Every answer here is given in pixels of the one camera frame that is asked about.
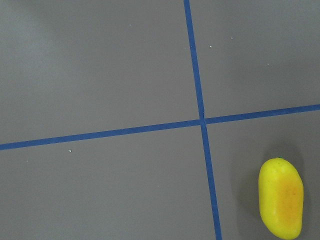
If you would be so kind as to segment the yellow mango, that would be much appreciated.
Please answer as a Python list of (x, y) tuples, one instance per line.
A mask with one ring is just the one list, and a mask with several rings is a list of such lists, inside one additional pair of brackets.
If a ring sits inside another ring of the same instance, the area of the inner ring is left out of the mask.
[(277, 157), (267, 160), (258, 175), (259, 213), (266, 228), (282, 240), (302, 231), (304, 185), (297, 169)]

